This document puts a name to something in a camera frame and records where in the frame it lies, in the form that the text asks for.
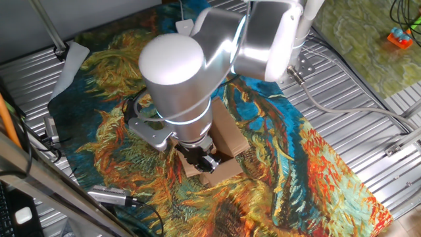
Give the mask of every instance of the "small toy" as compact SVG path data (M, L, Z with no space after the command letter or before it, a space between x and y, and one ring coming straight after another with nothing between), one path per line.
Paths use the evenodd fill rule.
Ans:
M390 35L387 37L387 39L395 44L397 47L400 47L401 49L407 49L409 46L412 45L412 39L410 38L410 31L415 30L415 28L421 23L421 16L410 26L408 30L405 32L398 28L393 27L391 30Z

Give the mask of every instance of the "orange rod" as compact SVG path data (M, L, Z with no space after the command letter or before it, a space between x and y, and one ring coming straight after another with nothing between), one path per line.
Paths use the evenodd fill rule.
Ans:
M9 110L7 109L5 100L3 99L3 96L0 94L0 116L3 119L3 123L5 124L7 135L9 135L9 138L22 149L22 146L20 145L18 134L16 133L16 130L14 129L11 114L9 113Z

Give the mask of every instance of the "keyboard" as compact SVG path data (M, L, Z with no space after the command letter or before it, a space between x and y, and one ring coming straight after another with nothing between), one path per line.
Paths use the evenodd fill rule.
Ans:
M0 236L44 237L34 199L0 183Z

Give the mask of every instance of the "orange object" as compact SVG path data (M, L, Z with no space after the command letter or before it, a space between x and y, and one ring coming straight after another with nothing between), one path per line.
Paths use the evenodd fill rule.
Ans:
M3 99L3 96L0 94L0 116L3 119L3 123L6 127L6 132L9 138L22 149L22 146L20 145L18 134L16 133L16 130L14 129L14 125L12 122L11 114L9 114L9 110L7 109L5 100Z
M390 42L392 42L394 45L396 45L397 47L400 47L401 49L407 49L407 48L409 48L409 46L412 45L412 39L408 40L407 43L401 43L395 38L393 33L390 33L389 36L387 37L387 39Z

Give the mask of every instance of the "green floor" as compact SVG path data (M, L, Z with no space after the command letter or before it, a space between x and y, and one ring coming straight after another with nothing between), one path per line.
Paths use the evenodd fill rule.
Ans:
M327 0L314 23L383 98L421 80L421 48L414 43L403 50L387 40L390 30L398 26L389 18L392 3L392 0ZM411 16L416 17L420 4L421 0L412 3Z

